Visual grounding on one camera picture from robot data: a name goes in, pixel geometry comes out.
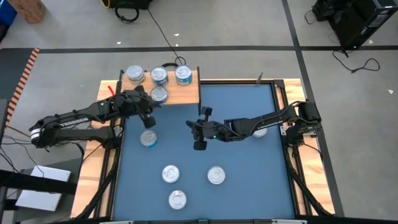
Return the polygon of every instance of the concrete floor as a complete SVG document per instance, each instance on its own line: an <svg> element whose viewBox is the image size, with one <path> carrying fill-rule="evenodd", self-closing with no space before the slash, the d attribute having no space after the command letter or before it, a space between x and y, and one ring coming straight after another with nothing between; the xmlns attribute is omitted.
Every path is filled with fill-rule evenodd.
<svg viewBox="0 0 398 224"><path fill-rule="evenodd" d="M112 10L105 10L99 0L42 1L49 9L45 20L28 25L18 17L1 48L167 46L146 11L140 12L135 23L126 25L116 19ZM303 19L314 2L288 0L300 45L334 45L328 39L331 29L326 22L308 25ZM168 0L154 1L150 9L172 45L293 46L281 1L248 0L243 4L238 0ZM371 37L373 45L398 45L397 22L396 14ZM260 72L264 72L263 78L301 78L294 51L179 54L189 65L200 66L203 78L256 78ZM352 68L362 66L370 57L381 65L379 72L362 70L355 74L345 70L331 52L303 52L303 57L323 118L345 215L398 220L398 51L359 51L349 58L342 57ZM131 64L150 69L173 60L170 52L39 54L11 126L27 130L47 114L88 106L95 101L101 80L117 79L119 69ZM33 166L23 149L3 148L19 169ZM41 165L80 156L73 146L52 148L50 153L34 147L28 150ZM1 163L0 169L9 167Z"/></svg>

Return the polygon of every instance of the metal can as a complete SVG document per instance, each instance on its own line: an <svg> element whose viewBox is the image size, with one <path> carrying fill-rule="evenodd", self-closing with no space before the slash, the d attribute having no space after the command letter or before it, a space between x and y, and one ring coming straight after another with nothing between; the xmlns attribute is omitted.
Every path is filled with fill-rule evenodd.
<svg viewBox="0 0 398 224"><path fill-rule="evenodd" d="M261 137L265 136L266 134L267 134L267 129L263 128L263 129L255 131L253 133L253 136L256 138L261 138Z"/></svg>
<svg viewBox="0 0 398 224"><path fill-rule="evenodd" d="M169 76L167 76L167 70L164 67L154 67L150 71L150 77L157 86L166 86L169 83Z"/></svg>
<svg viewBox="0 0 398 224"><path fill-rule="evenodd" d="M207 172L207 178L212 184L220 184L225 180L225 172L223 168L219 166L213 166Z"/></svg>
<svg viewBox="0 0 398 224"><path fill-rule="evenodd" d="M180 171L174 165L169 165L163 169L162 177L167 183L174 183L180 177Z"/></svg>
<svg viewBox="0 0 398 224"><path fill-rule="evenodd" d="M187 204L187 196L181 190L174 190L169 196L169 204L173 209L179 210Z"/></svg>
<svg viewBox="0 0 398 224"><path fill-rule="evenodd" d="M192 82L192 69L188 65L180 65L175 69L175 78L179 85L189 85Z"/></svg>
<svg viewBox="0 0 398 224"><path fill-rule="evenodd" d="M150 97L158 103L165 103L169 98L169 93L166 88L157 86L150 92Z"/></svg>
<svg viewBox="0 0 398 224"><path fill-rule="evenodd" d="M147 130L141 134L141 144L147 147L154 147L157 144L157 135L154 131Z"/></svg>
<svg viewBox="0 0 398 224"><path fill-rule="evenodd" d="M145 80L144 69L139 65L131 65L126 73L132 84L139 85Z"/></svg>

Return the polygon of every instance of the wooden platform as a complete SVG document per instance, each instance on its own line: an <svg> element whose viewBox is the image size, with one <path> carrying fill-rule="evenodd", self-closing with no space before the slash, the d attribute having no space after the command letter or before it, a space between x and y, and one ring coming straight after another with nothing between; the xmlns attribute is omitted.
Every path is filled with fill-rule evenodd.
<svg viewBox="0 0 398 224"><path fill-rule="evenodd" d="M150 73L146 72L145 81L141 83L145 89L145 92L150 94L150 91L155 87L153 81L150 78ZM169 76L169 83L165 86L169 98L164 103L165 105L177 105L177 104L197 104L199 103L199 81L198 81L198 71L192 71L192 82L189 85L179 85L175 79L175 72L167 72ZM123 90L133 90L137 85L132 84L127 75L123 75L122 91Z"/></svg>
<svg viewBox="0 0 398 224"><path fill-rule="evenodd" d="M150 83L146 83L146 88L153 88L152 80ZM284 79L285 82L285 90L287 93L287 99L289 103L293 101L305 100L303 87L301 84L300 79L298 78L287 78ZM116 89L116 80L103 80L99 87L98 97L97 100L102 100L111 96L111 92L108 90L108 86L112 89ZM124 82L122 85L123 89L133 89L134 85L130 83ZM282 99L280 89L277 88L278 99ZM192 103L194 103L195 96L192 96ZM281 107L283 107L283 101L279 101ZM94 123L94 127L98 127L99 125L106 125L106 124L98 124ZM310 138L305 136L305 143L318 148L318 142L316 138ZM97 142L88 142L86 147L86 154L89 154L92 150L94 150L99 143ZM300 157L302 160L303 171L305 175L305 181L314 196L317 200L322 204L322 206L328 210L330 213L334 213L333 204L331 201L331 196L329 192L329 187L326 181L325 171L323 169L323 163L320 158L319 153L309 148L308 146L300 146ZM113 155L114 153L111 152L111 160L109 162L109 166L113 162ZM90 202L91 198L94 196L95 192L98 189L98 184L100 181L100 173L101 167L103 163L104 157L104 149L99 148L95 153L93 153L89 158L86 159L85 163L81 167L78 187L76 190L75 201L73 203L71 217L75 217L81 213L81 211L85 208L85 206ZM300 207L300 213L305 214L304 203L302 194L300 193L300 189L296 185L296 191L298 196L298 203ZM106 214L106 202L108 201L108 190L104 193L102 207L101 207L101 216L105 216Z"/></svg>

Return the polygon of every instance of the blue table surface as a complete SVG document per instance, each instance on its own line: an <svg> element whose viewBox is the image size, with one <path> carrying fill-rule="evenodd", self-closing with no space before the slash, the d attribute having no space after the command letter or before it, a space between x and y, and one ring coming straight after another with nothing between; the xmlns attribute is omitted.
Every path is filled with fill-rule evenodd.
<svg viewBox="0 0 398 224"><path fill-rule="evenodd" d="M271 87L202 86L203 106L213 108L210 120L253 118L275 111ZM198 119L197 105L165 105L153 116L158 144L140 143L145 130L137 117L126 120L113 220L197 220L293 218L294 211L277 126L263 138L240 142L208 140L207 150L193 149L186 120ZM162 170L176 165L180 178L164 182ZM225 181L213 185L208 169L220 166ZM182 190L187 204L181 210L169 205L173 190Z"/></svg>

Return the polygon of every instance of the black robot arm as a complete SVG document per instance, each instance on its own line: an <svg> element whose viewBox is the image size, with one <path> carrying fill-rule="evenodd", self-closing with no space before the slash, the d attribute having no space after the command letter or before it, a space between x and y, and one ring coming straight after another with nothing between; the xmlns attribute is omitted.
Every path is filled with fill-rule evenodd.
<svg viewBox="0 0 398 224"><path fill-rule="evenodd" d="M149 115L157 106L158 104L144 91L144 88L137 86L134 90L127 90L97 101L82 110L46 116L29 129L30 138L36 147L53 146L61 141L74 140L96 140L104 147L113 147L115 134L113 128L109 126L87 130L67 127L89 121L104 123L114 118L138 115L144 126L150 128L155 125L155 119Z"/></svg>
<svg viewBox="0 0 398 224"><path fill-rule="evenodd" d="M208 121L211 108L202 108L201 113L205 119L196 122L187 121L192 129L195 139L194 149L205 150L207 139L217 139L223 142L242 141L251 136L255 131L277 125L283 122L293 122L294 126L287 130L287 140L293 143L302 137L302 134L310 128L320 126L321 117L315 103L309 101L296 101L281 111L258 116L257 118L227 119L221 124L216 121Z"/></svg>

